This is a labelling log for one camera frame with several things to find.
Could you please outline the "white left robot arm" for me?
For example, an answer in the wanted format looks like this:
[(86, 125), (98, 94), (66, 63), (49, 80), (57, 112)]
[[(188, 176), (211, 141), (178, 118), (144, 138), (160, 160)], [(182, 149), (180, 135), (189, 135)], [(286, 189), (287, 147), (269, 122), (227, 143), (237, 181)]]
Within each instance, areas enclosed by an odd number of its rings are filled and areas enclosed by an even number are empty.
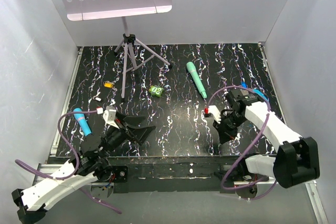
[[(87, 114), (100, 114), (104, 124), (109, 128), (103, 136), (94, 136), (87, 121)], [(142, 145), (155, 130), (154, 125), (141, 126), (143, 116), (124, 115), (108, 106), (98, 107), (93, 111), (74, 109), (62, 115), (63, 118), (73, 115), (79, 123), (85, 140), (80, 149), (73, 151), (73, 157), (68, 159), (51, 175), (32, 168), (21, 160), (15, 163), (26, 171), (42, 178), (39, 183), (27, 188), (16, 189), (12, 198), (18, 207), (18, 218), (21, 223), (37, 223), (56, 203), (75, 192), (83, 190), (93, 182), (102, 182), (105, 188), (114, 183), (125, 183), (128, 179), (128, 167), (125, 165), (111, 165), (108, 161), (110, 154), (125, 141)]]

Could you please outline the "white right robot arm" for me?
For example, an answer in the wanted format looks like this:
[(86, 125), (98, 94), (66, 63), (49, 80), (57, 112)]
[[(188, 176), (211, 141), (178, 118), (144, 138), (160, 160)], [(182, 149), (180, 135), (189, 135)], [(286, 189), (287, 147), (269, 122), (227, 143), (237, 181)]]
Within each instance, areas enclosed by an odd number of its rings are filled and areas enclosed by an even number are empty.
[(229, 109), (219, 110), (211, 102), (204, 109), (204, 115), (214, 119), (213, 126), (220, 143), (233, 140), (238, 127), (249, 121), (259, 129), (254, 141), (265, 136), (275, 149), (276, 156), (249, 156), (249, 150), (254, 146), (251, 143), (225, 173), (223, 182), (236, 167), (242, 180), (263, 175), (274, 178), (283, 188), (320, 177), (318, 144), (312, 137), (303, 137), (284, 124), (271, 111), (269, 101), (259, 91), (241, 86), (227, 86), (225, 90), (228, 91), (225, 98)]

